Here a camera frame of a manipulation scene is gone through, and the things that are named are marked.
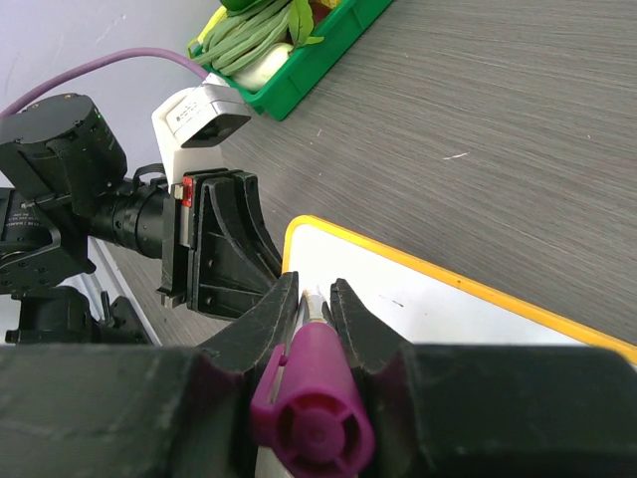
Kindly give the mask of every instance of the green basket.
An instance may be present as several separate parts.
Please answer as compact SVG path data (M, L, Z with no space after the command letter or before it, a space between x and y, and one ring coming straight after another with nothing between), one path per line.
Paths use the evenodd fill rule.
M275 120L284 120L391 2L342 0L313 32L313 36L325 39L296 50L256 93L244 90L223 75L219 76L239 90L246 103L259 115L268 113ZM194 53L199 55L201 47ZM218 74L210 66L205 68Z

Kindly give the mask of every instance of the yellow border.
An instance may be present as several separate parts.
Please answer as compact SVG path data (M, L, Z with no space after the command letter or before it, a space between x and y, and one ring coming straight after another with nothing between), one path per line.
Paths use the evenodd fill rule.
M344 229L335 224L331 224L327 221L319 219L314 216L299 216L295 218L286 231L286 243L283 253L283 271L287 272L290 266L290 254L292 249L292 237L295 230L299 226L309 225L315 227L318 230L324 231L328 234L336 236L344 241L355 244L363 249L367 249L375 254L386 257L390 261L402 264L414 271L418 271L421 274L432 277L437 281L443 282L449 286L460 289L473 296L479 297L484 301L491 302L492 304L507 309L508 311L525 317L531 321L534 321L543 326L549 327L555 331L560 332L566 336L572 337L577 341L589 344L590 346L604 347L612 349L616 352L623 354L631 362L637 364L637 348L630 344L615 339L614 337L602 334L601 332L591 329L590 327L583 326L575 321L564 318L553 312L546 311L540 307L534 306L527 302L516 299L505 293L487 287L479 282L472 281L466 277L455 274L451 271L443 269L442 267L435 266L429 262L418 259L417 257L410 256L402 251L394 249L392 247L381 244L380 242L369 239L368 237L361 236L355 232Z

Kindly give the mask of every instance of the green leaf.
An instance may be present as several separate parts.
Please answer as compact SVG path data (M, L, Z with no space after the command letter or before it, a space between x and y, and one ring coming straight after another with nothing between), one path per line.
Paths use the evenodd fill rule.
M308 0L292 0L290 35L296 48L304 46L315 27L312 7Z
M325 39L325 37L308 37L306 40L306 45L314 45L316 43L320 43Z

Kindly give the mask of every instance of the gray wall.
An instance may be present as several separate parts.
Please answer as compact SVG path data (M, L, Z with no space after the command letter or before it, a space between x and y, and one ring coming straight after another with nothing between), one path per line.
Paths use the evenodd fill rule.
M184 53L218 5L217 0L1 0L0 109L49 78L116 50L151 46ZM190 72L165 60L133 59L57 92L93 98L133 170L159 161L152 111L175 91L197 83Z

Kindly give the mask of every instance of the marker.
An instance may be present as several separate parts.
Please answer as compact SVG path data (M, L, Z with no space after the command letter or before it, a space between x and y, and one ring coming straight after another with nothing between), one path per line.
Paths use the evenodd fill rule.
M296 478L351 478L375 440L322 295L304 291L296 329L287 354L286 344L275 347L252 398L253 437Z

